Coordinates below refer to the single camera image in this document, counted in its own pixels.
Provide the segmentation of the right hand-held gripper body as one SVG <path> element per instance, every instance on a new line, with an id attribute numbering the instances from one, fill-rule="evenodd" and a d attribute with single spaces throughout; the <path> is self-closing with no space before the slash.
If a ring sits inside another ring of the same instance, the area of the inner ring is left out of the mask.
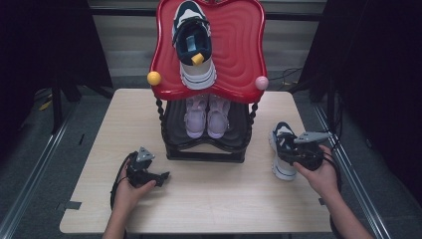
<path id="1" fill-rule="evenodd" d="M 324 159 L 319 144 L 331 137 L 330 132 L 305 131 L 294 139 L 295 148 L 285 156 L 294 156 L 296 161 L 308 170 L 318 169 Z"/>

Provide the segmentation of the navy and white sneaker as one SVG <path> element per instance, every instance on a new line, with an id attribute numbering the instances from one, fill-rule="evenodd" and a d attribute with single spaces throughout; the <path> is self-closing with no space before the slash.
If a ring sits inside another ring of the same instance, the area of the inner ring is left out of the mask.
<path id="1" fill-rule="evenodd" d="M 175 12 L 172 46 L 179 60 L 184 86 L 199 91 L 215 83 L 217 74 L 212 60 L 210 23 L 194 0 L 184 0 Z"/>
<path id="2" fill-rule="evenodd" d="M 288 165 L 286 162 L 280 160 L 280 154 L 278 153 L 277 146 L 280 142 L 286 142 L 292 149 L 294 149 L 295 138 L 296 135 L 290 126 L 284 121 L 278 122 L 269 133 L 269 144 L 275 153 L 272 170 L 273 173 L 281 180 L 294 180 L 297 175 L 297 170 L 291 165 Z"/>

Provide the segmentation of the red and black shoe rack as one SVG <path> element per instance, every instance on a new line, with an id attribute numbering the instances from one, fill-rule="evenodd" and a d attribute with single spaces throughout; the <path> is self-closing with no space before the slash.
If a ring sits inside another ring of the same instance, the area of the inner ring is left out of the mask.
<path id="1" fill-rule="evenodd" d="M 160 0 L 156 10 L 157 45 L 147 81 L 156 97 L 166 155 L 172 160 L 241 163 L 252 137 L 258 102 L 268 83 L 262 50 L 265 12 L 258 0 L 194 0 L 211 27 L 211 59 L 216 83 L 204 94 L 231 103 L 229 128 L 220 138 L 191 138 L 184 128 L 185 100 L 197 94 L 183 85 L 172 44 L 173 18 L 183 0 Z"/>

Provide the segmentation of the dark curtain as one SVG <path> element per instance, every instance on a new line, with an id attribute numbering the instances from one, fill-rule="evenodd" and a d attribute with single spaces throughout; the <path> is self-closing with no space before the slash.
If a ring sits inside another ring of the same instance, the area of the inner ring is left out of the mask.
<path id="1" fill-rule="evenodd" d="M 17 139 L 34 96 L 71 101 L 86 86 L 110 98 L 111 78 L 88 0 L 0 0 L 0 159 Z"/>
<path id="2" fill-rule="evenodd" d="M 422 0 L 326 0 L 300 83 L 338 90 L 422 206 Z"/>

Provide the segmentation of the person's right hand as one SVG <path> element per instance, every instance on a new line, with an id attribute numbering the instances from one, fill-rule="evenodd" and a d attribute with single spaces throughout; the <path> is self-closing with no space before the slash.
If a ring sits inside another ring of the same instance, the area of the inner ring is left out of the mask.
<path id="1" fill-rule="evenodd" d="M 319 148 L 323 151 L 324 160 L 318 169 L 314 171 L 308 170 L 298 162 L 294 163 L 294 168 L 309 182 L 311 188 L 325 203 L 328 203 L 336 196 L 339 196 L 337 175 L 333 166 L 330 149 L 324 145 L 321 145 Z"/>

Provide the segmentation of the person's left hand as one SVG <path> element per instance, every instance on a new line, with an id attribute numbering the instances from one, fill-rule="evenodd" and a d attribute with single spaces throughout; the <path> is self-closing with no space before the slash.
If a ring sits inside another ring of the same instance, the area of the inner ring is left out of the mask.
<path id="1" fill-rule="evenodd" d="M 127 179 L 126 169 L 124 169 L 117 181 L 112 213 L 119 216 L 128 216 L 140 198 L 152 190 L 155 184 L 156 181 L 151 180 L 140 187 L 133 187 Z"/>

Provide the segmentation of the purple glitter sandal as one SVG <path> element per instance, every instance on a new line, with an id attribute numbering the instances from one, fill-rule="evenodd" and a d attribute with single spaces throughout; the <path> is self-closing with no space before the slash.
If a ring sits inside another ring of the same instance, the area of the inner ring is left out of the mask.
<path id="1" fill-rule="evenodd" d="M 200 137 L 205 129 L 208 95 L 197 95 L 186 100 L 184 116 L 186 133 L 191 138 Z"/>
<path id="2" fill-rule="evenodd" d="M 229 127 L 228 114 L 231 102 L 216 95 L 209 96 L 207 133 L 212 138 L 221 138 Z"/>

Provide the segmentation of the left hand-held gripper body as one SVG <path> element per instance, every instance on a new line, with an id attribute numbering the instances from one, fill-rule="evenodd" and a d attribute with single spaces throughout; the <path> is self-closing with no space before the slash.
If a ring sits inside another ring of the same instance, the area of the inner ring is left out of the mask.
<path id="1" fill-rule="evenodd" d="M 155 155 L 143 146 L 128 156 L 129 164 L 126 168 L 126 176 L 133 187 L 141 186 L 151 180 L 151 174 L 147 169 L 154 158 Z"/>

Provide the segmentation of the metal floor rail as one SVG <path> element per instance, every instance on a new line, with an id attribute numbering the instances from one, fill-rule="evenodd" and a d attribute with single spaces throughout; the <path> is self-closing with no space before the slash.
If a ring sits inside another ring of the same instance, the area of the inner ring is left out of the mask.
<path id="1" fill-rule="evenodd" d="M 53 110 L 34 111 L 23 124 L 21 137 L 0 171 L 0 239 L 13 239 L 42 178 L 66 133 L 77 104 L 70 104 L 55 125 Z"/>
<path id="2" fill-rule="evenodd" d="M 346 151 L 340 143 L 339 137 L 334 133 L 328 138 L 332 146 L 337 163 L 347 179 L 359 205 L 361 206 L 376 239 L 392 239 L 378 210 L 375 208 Z"/>

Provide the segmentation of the black metal stand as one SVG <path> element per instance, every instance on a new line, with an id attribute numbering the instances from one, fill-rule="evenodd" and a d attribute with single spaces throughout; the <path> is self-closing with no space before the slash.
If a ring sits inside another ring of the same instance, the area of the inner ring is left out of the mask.
<path id="1" fill-rule="evenodd" d="M 333 79 L 328 80 L 328 90 L 327 90 L 327 123 L 328 129 L 335 133 L 335 122 L 334 122 L 334 108 L 335 108 L 335 87 Z"/>
<path id="2" fill-rule="evenodd" d="M 52 104 L 54 113 L 54 124 L 52 133 L 56 133 L 63 123 L 62 93 L 59 87 L 52 87 Z"/>

